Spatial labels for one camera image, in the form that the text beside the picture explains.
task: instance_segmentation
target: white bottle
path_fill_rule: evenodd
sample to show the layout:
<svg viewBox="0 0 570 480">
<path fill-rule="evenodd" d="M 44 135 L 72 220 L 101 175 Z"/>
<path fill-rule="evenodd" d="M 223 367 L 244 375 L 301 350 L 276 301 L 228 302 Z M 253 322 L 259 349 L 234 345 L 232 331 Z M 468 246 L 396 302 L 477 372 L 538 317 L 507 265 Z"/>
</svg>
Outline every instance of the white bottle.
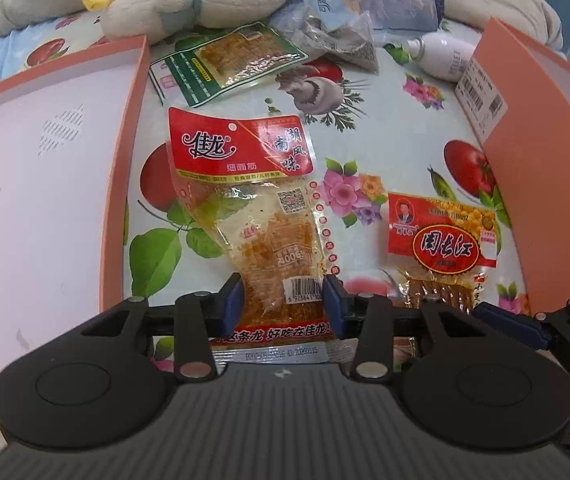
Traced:
<svg viewBox="0 0 570 480">
<path fill-rule="evenodd" d="M 445 81 L 458 81 L 476 47 L 443 32 L 403 41 L 403 50 L 425 72 Z"/>
</svg>

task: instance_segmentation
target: bottle cap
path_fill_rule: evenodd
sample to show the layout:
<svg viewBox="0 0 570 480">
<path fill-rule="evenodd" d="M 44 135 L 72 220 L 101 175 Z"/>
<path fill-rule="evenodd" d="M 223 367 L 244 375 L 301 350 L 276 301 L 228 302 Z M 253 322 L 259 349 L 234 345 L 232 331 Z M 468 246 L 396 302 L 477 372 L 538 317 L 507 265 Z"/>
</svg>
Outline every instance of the bottle cap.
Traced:
<svg viewBox="0 0 570 480">
<path fill-rule="evenodd" d="M 404 40 L 402 47 L 403 50 L 416 61 L 423 57 L 423 54 L 425 53 L 425 42 L 423 41 L 423 38 Z"/>
</svg>

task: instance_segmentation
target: black circular disc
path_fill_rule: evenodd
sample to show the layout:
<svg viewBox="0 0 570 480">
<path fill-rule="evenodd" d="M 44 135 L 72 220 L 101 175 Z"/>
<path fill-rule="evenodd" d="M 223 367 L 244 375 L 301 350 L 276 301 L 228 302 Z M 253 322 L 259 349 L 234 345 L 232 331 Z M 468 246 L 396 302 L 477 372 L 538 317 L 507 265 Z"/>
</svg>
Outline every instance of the black circular disc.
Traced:
<svg viewBox="0 0 570 480">
<path fill-rule="evenodd" d="M 536 446 L 570 421 L 570 377 L 550 360 L 494 338 L 465 338 L 414 364 L 401 394 L 415 420 L 458 446 Z"/>
<path fill-rule="evenodd" d="M 28 446 L 90 449 L 144 427 L 165 402 L 163 374 L 111 338 L 44 346 L 0 373 L 0 427 Z"/>
</svg>

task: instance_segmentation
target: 佳龙 logo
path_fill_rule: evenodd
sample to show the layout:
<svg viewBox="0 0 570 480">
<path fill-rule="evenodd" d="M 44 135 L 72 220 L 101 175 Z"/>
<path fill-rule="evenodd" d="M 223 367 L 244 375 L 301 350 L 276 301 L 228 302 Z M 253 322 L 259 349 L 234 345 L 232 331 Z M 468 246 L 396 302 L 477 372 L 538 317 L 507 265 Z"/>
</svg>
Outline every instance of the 佳龙 logo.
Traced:
<svg viewBox="0 0 570 480">
<path fill-rule="evenodd" d="M 181 141 L 185 146 L 191 146 L 187 150 L 193 158 L 210 158 L 220 160 L 228 158 L 236 153 L 236 146 L 230 146 L 225 150 L 225 144 L 232 139 L 230 136 L 222 136 L 219 134 L 209 134 L 207 132 L 198 131 L 190 138 L 190 134 L 183 134 Z"/>
</svg>

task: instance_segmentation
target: red package header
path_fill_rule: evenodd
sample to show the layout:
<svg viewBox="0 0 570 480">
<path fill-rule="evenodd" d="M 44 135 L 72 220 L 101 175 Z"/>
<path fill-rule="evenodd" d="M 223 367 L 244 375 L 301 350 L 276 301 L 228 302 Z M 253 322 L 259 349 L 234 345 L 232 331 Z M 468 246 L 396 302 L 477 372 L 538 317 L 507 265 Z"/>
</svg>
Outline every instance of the red package header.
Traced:
<svg viewBox="0 0 570 480">
<path fill-rule="evenodd" d="M 389 252 L 413 256 L 433 272 L 495 267 L 495 225 L 494 212 L 476 206 L 389 194 Z"/>
<path fill-rule="evenodd" d="M 205 182 L 301 176 L 314 168 L 297 116 L 237 120 L 169 108 L 178 174 Z"/>
</svg>

